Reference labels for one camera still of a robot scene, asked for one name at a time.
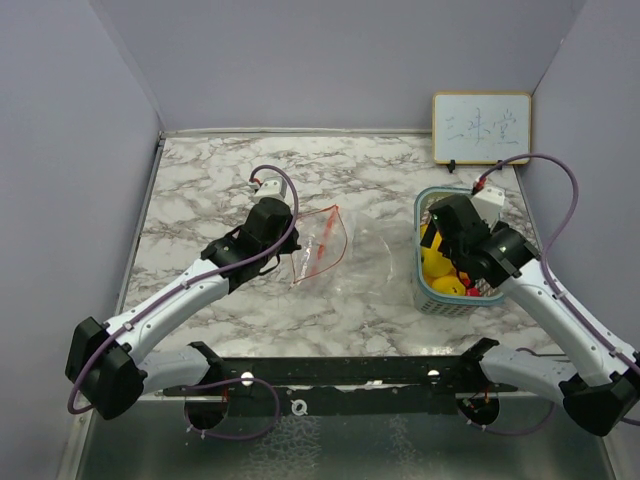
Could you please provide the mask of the yellow toy apple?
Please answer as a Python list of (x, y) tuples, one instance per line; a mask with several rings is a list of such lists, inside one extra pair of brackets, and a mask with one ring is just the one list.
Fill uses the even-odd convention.
[(454, 270), (452, 262), (439, 251), (441, 236), (435, 233), (430, 247), (421, 247), (422, 273), (427, 280), (450, 275)]

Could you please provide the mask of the clear orange-zip bag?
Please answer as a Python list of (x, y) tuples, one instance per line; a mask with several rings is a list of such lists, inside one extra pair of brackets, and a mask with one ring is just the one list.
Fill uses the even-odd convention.
[(300, 215), (296, 227), (291, 286), (323, 296), (383, 296), (399, 273), (397, 246), (411, 234), (405, 222), (336, 204)]

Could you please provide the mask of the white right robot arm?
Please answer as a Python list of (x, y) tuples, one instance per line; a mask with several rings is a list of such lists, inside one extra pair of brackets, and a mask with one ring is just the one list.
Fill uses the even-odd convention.
[(583, 430), (600, 437), (639, 401), (639, 354), (595, 319), (563, 288), (522, 234), (489, 223), (474, 197), (448, 195), (428, 208), (421, 240), (441, 239), (440, 252), (471, 280), (483, 280), (523, 308), (567, 356), (557, 362), (482, 339), (460, 359), (469, 390), (505, 384), (564, 408)]

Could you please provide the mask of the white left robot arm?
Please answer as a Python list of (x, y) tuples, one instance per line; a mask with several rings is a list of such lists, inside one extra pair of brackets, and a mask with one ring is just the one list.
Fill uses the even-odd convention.
[(67, 409), (80, 414), (83, 396), (99, 415), (118, 417), (148, 393), (190, 386), (206, 395), (220, 385), (221, 371), (205, 347), (188, 345), (157, 353), (155, 347), (204, 307), (264, 274), (271, 260), (299, 250), (299, 207), (262, 198), (246, 221), (211, 241), (200, 256), (156, 294), (100, 323), (92, 317), (73, 332), (65, 375), (72, 382)]

